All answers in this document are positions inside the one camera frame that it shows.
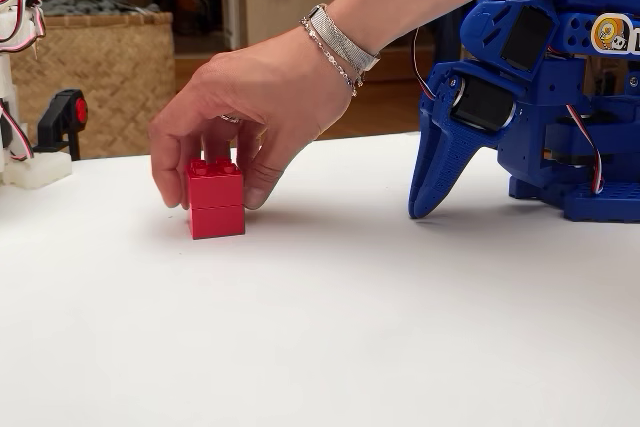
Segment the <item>person's bare hand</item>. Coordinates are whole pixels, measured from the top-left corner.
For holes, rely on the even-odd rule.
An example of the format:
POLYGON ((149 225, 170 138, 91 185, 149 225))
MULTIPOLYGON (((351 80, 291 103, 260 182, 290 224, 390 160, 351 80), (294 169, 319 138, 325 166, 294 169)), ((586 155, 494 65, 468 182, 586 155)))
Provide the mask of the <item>person's bare hand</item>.
POLYGON ((149 124, 152 175, 164 203, 187 205, 185 169, 237 143, 244 205, 267 200, 291 161, 348 108, 354 70, 298 27, 217 54, 149 124))

